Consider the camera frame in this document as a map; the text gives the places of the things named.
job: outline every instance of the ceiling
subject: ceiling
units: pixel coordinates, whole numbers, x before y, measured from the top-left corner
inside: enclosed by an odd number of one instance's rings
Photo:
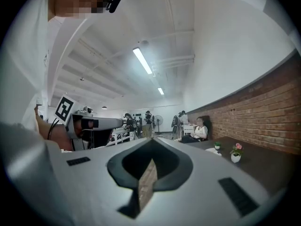
[[[61,23],[52,21],[50,28],[57,31]],[[158,87],[166,97],[179,94],[194,60],[193,32],[194,0],[123,0],[114,14],[99,15],[82,34],[64,60],[53,98],[68,93],[93,106],[129,95],[158,98]],[[136,47],[152,75],[135,57]]]

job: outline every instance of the black cable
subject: black cable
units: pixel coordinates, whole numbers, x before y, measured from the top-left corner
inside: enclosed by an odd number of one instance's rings
[[[49,140],[50,133],[51,133],[53,127],[56,126],[56,124],[59,122],[59,120],[57,120],[57,122],[55,123],[55,120],[56,120],[56,118],[54,119],[54,121],[51,124],[51,127],[50,127],[49,132],[48,132],[47,140]]]

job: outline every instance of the fluorescent light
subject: fluorescent light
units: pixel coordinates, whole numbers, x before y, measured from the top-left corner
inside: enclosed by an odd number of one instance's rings
[[[151,68],[149,67],[149,65],[147,64],[143,54],[141,53],[139,48],[135,48],[133,49],[134,54],[136,55],[137,59],[140,61],[140,63],[142,64],[143,68],[146,70],[146,72],[148,74],[152,74]]]
[[[162,88],[158,88],[158,91],[160,92],[160,94],[164,94]]]

